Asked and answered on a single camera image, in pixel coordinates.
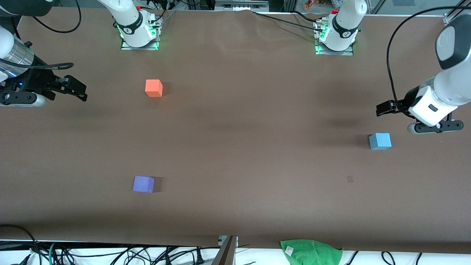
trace white cloth tag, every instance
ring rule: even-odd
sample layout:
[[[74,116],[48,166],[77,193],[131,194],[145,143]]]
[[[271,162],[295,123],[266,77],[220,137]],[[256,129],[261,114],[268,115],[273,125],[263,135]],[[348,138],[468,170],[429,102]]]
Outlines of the white cloth tag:
[[[286,250],[284,251],[286,254],[288,254],[288,256],[291,257],[291,254],[293,254],[293,250],[294,248],[290,247],[290,246],[287,246],[286,247]]]

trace green cloth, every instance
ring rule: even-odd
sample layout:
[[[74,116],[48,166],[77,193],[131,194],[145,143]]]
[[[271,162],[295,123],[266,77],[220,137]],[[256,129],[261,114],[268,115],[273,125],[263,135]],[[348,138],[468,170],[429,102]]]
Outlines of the green cloth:
[[[291,265],[339,265],[343,250],[314,240],[285,240],[281,248]]]

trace purple cube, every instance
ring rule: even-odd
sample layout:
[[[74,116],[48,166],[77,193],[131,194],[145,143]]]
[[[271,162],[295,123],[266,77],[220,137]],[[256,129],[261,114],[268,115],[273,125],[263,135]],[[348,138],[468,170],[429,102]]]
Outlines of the purple cube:
[[[132,191],[152,193],[154,191],[154,178],[136,176]]]

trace silver metal cylinder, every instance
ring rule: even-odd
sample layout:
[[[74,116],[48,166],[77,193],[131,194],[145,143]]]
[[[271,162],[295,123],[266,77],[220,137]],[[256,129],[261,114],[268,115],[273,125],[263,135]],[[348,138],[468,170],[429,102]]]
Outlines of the silver metal cylinder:
[[[14,39],[13,48],[3,59],[12,63],[30,66],[34,60],[34,53],[32,50],[28,49],[20,39],[17,37]],[[9,78],[17,77],[26,70],[27,68],[10,66],[0,62],[0,73],[6,73]]]

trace orange cube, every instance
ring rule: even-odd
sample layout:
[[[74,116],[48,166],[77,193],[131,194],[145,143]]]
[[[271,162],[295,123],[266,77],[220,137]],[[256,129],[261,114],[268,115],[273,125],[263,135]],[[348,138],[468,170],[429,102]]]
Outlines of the orange cube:
[[[147,79],[146,80],[146,93],[149,97],[161,97],[163,91],[162,82],[159,79]]]

